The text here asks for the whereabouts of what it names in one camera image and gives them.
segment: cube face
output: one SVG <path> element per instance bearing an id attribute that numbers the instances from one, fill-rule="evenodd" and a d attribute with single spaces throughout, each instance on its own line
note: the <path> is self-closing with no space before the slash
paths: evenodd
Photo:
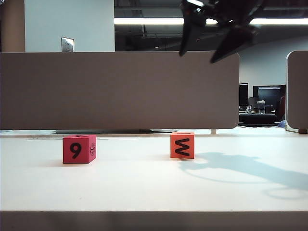
<path id="1" fill-rule="evenodd" d="M 96 158 L 96 135 L 70 135 L 63 138 L 63 163 L 87 164 Z"/>
<path id="2" fill-rule="evenodd" d="M 194 159 L 194 133 L 193 132 L 172 132 L 171 158 Z"/>

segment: light switch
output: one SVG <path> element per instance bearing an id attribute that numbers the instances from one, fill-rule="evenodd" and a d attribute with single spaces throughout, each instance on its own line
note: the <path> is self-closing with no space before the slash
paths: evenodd
<path id="1" fill-rule="evenodd" d="M 74 52 L 74 40 L 71 38 L 61 37 L 62 52 Z"/>

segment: cubicle divider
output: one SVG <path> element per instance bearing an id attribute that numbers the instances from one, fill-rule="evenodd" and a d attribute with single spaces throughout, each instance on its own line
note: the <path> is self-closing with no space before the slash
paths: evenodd
<path id="1" fill-rule="evenodd" d="M 308 129 L 308 51 L 287 56 L 286 120 L 291 128 Z"/>
<path id="2" fill-rule="evenodd" d="M 1 129 L 233 128 L 239 56 L 2 53 Z"/>

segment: black monitor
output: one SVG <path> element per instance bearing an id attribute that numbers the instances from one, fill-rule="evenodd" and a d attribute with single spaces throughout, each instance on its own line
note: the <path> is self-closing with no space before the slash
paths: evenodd
<path id="1" fill-rule="evenodd" d="M 280 87 L 280 89 L 281 89 L 281 92 L 280 92 L 281 97 L 285 95 L 285 84 L 283 84 L 283 85 L 255 85 L 255 86 L 253 86 L 253 89 L 252 89 L 253 97 L 259 97 L 258 87 Z"/>
<path id="2" fill-rule="evenodd" d="M 240 83 L 239 105 L 248 106 L 248 83 Z"/>
<path id="3" fill-rule="evenodd" d="M 258 86 L 259 100 L 265 101 L 266 107 L 276 109 L 277 102 L 281 96 L 281 86 Z"/>

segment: fluorescent light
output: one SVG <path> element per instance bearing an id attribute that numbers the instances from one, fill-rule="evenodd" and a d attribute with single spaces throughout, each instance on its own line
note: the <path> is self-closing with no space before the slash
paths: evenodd
<path id="1" fill-rule="evenodd" d="M 117 25 L 182 25 L 183 18 L 115 18 Z"/>
<path id="2" fill-rule="evenodd" d="M 255 18 L 254 25 L 308 25 L 308 18 Z"/>
<path id="3" fill-rule="evenodd" d="M 116 25 L 182 25 L 183 18 L 115 18 Z M 206 24 L 217 24 L 216 20 L 208 18 Z M 255 18 L 253 25 L 308 25 L 308 18 Z"/>
<path id="4" fill-rule="evenodd" d="M 216 21 L 216 20 L 214 20 L 214 19 L 210 19 L 210 18 L 208 18 L 208 19 L 206 20 L 206 24 L 209 24 L 209 25 L 212 25 L 212 24 L 217 24 L 217 21 Z"/>
<path id="5" fill-rule="evenodd" d="M 192 4 L 195 4 L 195 5 L 197 5 L 197 6 L 204 7 L 204 3 L 201 2 L 201 1 L 198 1 L 198 0 L 187 0 L 187 2 L 192 3 Z"/>

